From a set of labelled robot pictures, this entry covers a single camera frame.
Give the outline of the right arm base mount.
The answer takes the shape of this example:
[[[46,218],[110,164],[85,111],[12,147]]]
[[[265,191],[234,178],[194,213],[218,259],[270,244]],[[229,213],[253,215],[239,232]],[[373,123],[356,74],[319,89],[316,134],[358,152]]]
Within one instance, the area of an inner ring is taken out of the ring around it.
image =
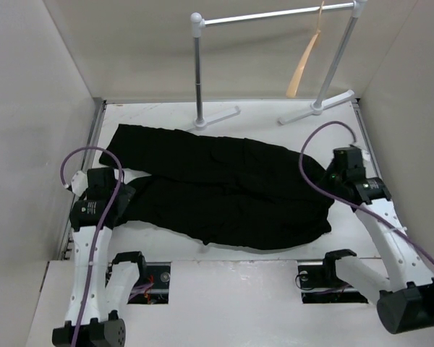
[[[322,261],[297,263],[294,281],[301,291],[303,304],[367,304],[368,300],[355,288],[326,274]]]

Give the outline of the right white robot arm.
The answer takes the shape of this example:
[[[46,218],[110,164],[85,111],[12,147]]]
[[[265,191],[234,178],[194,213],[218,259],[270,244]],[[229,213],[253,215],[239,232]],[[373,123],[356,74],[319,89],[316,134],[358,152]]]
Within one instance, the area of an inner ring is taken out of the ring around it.
[[[321,278],[330,286],[348,283],[377,309],[391,334],[434,327],[434,273],[421,259],[397,218],[389,190],[378,177],[368,178],[362,151],[336,148],[321,184],[351,207],[378,250],[386,275],[368,267],[350,249],[328,252]]]

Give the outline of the black trousers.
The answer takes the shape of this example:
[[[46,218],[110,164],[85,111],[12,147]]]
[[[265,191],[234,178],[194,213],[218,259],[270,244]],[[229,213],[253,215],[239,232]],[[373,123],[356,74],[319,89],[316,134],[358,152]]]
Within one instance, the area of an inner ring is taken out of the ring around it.
[[[308,155],[247,138],[120,125],[104,166],[140,171],[121,221],[142,221],[204,244],[273,251],[331,231],[331,198],[312,183],[325,169]]]

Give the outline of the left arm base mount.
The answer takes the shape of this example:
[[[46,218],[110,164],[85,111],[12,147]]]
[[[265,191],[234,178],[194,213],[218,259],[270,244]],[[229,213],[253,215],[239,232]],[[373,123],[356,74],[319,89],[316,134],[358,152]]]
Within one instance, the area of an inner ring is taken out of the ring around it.
[[[168,304],[170,284],[170,262],[147,262],[146,270],[132,288],[128,304]]]

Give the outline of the beige wooden hanger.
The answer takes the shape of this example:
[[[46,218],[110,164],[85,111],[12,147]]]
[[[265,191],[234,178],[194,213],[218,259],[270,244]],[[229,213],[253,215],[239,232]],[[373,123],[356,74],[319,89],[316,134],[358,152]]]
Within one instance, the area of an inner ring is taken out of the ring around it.
[[[305,67],[307,66],[310,54],[311,54],[311,52],[312,52],[316,42],[318,41],[320,34],[321,34],[320,25],[321,25],[321,16],[323,13],[324,3],[325,2],[322,1],[320,8],[318,10],[318,20],[317,20],[317,25],[315,28],[315,33],[311,37],[310,42],[307,44],[307,47],[306,47],[304,53],[302,54],[301,59],[299,60],[297,68],[295,69],[295,71],[292,75],[289,86],[286,89],[286,97],[287,98],[295,98],[297,96],[297,93],[299,90],[299,85],[302,81],[302,77],[303,77],[303,74],[305,71]]]

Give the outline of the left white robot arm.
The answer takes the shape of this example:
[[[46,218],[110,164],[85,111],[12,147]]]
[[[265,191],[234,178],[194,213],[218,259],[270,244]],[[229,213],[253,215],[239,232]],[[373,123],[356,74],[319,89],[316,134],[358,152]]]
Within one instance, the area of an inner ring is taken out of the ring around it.
[[[142,252],[108,259],[112,232],[135,191],[117,181],[112,168],[78,171],[69,187],[79,197],[69,220],[75,273],[64,325],[52,332],[54,346],[124,346],[121,317],[133,288],[148,279]]]

